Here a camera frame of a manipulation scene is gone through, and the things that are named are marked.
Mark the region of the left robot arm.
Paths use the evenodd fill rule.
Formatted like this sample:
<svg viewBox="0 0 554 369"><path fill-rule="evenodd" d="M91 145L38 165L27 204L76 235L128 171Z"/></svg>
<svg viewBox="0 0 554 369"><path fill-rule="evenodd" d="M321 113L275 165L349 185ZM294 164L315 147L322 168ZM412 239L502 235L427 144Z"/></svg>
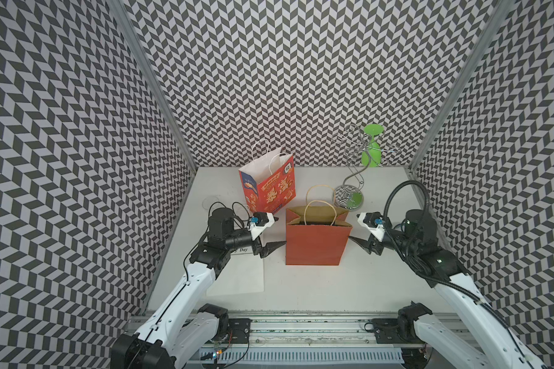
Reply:
<svg viewBox="0 0 554 369"><path fill-rule="evenodd" d="M112 368L183 368L210 341L229 334L226 309L195 306L240 248L250 248L260 258L282 247L281 241L264 244L262 233L277 217L255 212L243 221L231 208L209 212L203 236L183 261L184 275L154 314L133 334L120 335L110 352Z"/></svg>

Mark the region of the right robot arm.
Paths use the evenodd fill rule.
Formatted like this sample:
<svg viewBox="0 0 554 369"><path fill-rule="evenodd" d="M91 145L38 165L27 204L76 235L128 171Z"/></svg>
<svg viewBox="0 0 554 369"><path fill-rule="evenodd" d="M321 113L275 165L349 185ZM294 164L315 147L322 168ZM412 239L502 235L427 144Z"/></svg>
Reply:
<svg viewBox="0 0 554 369"><path fill-rule="evenodd" d="M394 225L389 217L392 201L409 186L420 190L423 207L406 212L404 220ZM429 211L429 193L422 183L404 181L392 190L382 212L362 212L357 218L370 235L366 240L353 241L369 254L381 255L386 248L393 250L454 310L479 347L474 348L447 329L421 303L399 310L396 331L400 338L422 341L455 368L545 367L543 360L516 337L486 301L458 257L439 245L437 223Z"/></svg>

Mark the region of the plain red paper bag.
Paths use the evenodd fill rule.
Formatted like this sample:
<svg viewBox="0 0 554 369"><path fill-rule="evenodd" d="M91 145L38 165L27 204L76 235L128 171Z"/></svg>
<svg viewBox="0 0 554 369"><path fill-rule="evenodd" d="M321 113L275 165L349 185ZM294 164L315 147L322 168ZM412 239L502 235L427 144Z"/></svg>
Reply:
<svg viewBox="0 0 554 369"><path fill-rule="evenodd" d="M352 230L349 211L323 200L286 209L286 264L339 265Z"/></svg>

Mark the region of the white happy every day bag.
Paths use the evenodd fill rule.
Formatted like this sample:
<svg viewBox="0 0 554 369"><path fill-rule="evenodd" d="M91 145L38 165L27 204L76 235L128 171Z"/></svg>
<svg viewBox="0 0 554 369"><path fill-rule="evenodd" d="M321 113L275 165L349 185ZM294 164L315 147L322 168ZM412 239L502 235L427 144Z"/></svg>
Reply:
<svg viewBox="0 0 554 369"><path fill-rule="evenodd" d="M264 261L251 247L239 248L207 290L208 297L264 292Z"/></svg>

